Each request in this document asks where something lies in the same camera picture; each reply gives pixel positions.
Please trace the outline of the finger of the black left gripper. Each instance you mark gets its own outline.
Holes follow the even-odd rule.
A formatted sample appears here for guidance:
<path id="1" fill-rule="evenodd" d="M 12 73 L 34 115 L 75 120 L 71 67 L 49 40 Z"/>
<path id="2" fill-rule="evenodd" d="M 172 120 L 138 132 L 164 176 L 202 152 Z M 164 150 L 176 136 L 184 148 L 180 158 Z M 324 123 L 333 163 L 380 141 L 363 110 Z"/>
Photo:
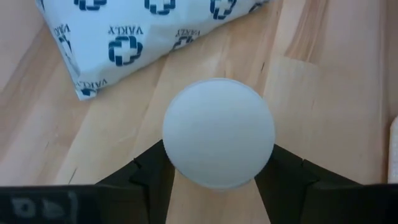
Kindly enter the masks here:
<path id="1" fill-rule="evenodd" d="M 102 223 L 165 224 L 175 168 L 158 141 L 124 167 L 98 182 Z"/>
<path id="2" fill-rule="evenodd" d="M 255 177 L 271 223 L 368 223 L 361 184 L 275 145 Z"/>

